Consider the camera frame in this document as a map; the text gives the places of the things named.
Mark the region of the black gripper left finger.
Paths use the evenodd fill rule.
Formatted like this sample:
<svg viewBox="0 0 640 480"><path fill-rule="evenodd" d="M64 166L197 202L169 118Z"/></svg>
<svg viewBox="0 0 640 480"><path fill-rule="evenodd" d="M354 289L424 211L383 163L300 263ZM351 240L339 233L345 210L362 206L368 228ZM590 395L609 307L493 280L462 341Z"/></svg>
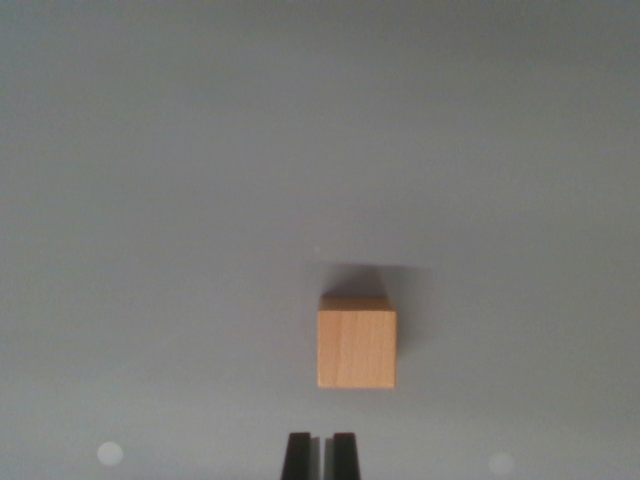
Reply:
<svg viewBox="0 0 640 480"><path fill-rule="evenodd" d="M319 439L310 432L290 433L281 480L318 480L320 478Z"/></svg>

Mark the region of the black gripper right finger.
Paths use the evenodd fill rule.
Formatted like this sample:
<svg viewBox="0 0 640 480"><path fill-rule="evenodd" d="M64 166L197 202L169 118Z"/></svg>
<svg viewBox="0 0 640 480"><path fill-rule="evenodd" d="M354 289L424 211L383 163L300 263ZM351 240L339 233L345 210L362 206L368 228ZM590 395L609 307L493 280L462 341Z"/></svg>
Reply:
<svg viewBox="0 0 640 480"><path fill-rule="evenodd" d="M361 479L357 438L354 433L335 433L325 441L323 478L326 480Z"/></svg>

